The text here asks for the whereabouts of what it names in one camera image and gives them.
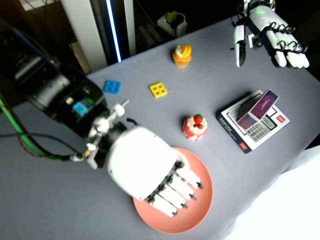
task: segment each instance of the strawberry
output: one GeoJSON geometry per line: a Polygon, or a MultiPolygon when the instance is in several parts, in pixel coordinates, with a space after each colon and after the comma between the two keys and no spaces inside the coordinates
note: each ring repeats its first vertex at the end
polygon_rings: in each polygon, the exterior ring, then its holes
{"type": "Polygon", "coordinates": [[[204,119],[204,117],[201,114],[197,114],[193,117],[193,119],[194,119],[195,124],[199,125],[202,122],[202,120],[204,119]]]}

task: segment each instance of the dark background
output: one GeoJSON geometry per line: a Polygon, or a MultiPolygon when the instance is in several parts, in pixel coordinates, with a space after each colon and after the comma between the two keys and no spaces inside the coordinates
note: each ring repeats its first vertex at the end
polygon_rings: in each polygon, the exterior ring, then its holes
{"type": "MultiPolygon", "coordinates": [[[[137,0],[133,0],[133,2],[137,29],[138,26],[150,22],[137,0]]],[[[140,5],[155,25],[157,19],[167,12],[176,10],[183,13],[186,16],[189,33],[230,18],[236,13],[238,2],[237,0],[139,0],[140,5]]],[[[307,70],[319,80],[320,2],[278,0],[276,1],[276,13],[290,25],[296,26],[294,36],[299,42],[308,46],[306,55],[310,61],[310,67],[307,70]]],[[[69,44],[75,39],[75,35],[59,1],[25,12],[19,0],[0,0],[0,18],[37,39],[54,59],[59,59],[61,63],[72,65],[81,71],[81,67],[69,47],[69,44]]],[[[10,82],[1,75],[0,83],[0,92],[12,106],[23,101],[23,98],[14,91],[10,82]]],[[[312,146],[319,144],[320,137],[318,136],[312,146]]]]}

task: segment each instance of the table surface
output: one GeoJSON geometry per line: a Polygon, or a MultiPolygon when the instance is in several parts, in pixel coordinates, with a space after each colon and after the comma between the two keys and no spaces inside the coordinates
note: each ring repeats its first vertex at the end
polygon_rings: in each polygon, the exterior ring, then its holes
{"type": "MultiPolygon", "coordinates": [[[[214,240],[285,170],[320,132],[320,83],[306,70],[276,68],[261,48],[247,49],[236,67],[233,27],[224,20],[138,54],[89,76],[99,87],[122,82],[109,106],[129,98],[126,117],[150,129],[171,146],[198,155],[208,167],[214,199],[206,219],[190,232],[160,233],[146,225],[132,199],[108,176],[86,162],[33,158],[15,138],[0,139],[0,239],[5,240],[214,240]],[[172,50],[192,45],[193,60],[177,68],[172,50]],[[168,95],[155,99],[149,85],[163,82],[168,95]],[[244,154],[216,120],[220,109],[258,89],[280,96],[277,106],[291,122],[256,150],[244,154]],[[208,133],[194,142],[181,131],[186,116],[203,114],[208,133]]],[[[15,112],[30,132],[51,134],[82,150],[85,141],[29,103],[15,112]]],[[[0,115],[0,133],[12,133],[0,115]]],[[[51,151],[68,153],[41,139],[51,151]]]]}

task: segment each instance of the orange cupcake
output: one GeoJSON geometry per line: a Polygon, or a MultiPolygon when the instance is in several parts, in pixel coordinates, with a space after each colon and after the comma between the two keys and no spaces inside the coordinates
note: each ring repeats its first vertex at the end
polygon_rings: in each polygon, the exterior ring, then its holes
{"type": "Polygon", "coordinates": [[[185,68],[192,60],[192,48],[190,44],[178,45],[173,53],[174,64],[179,68],[185,68]]]}

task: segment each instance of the white robotic hand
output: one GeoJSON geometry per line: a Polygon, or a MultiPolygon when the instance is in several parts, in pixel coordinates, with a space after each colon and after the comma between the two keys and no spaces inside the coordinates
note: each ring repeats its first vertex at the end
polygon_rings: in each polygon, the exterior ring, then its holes
{"type": "Polygon", "coordinates": [[[309,67],[305,55],[308,48],[292,35],[295,28],[275,13],[273,0],[244,0],[243,15],[244,18],[238,21],[234,30],[237,67],[240,67],[246,58],[246,25],[253,33],[259,35],[276,66],[300,69],[309,67]]]}
{"type": "Polygon", "coordinates": [[[109,149],[107,171],[130,196],[147,201],[169,217],[196,200],[203,188],[188,160],[144,127],[125,131],[109,149]]]}

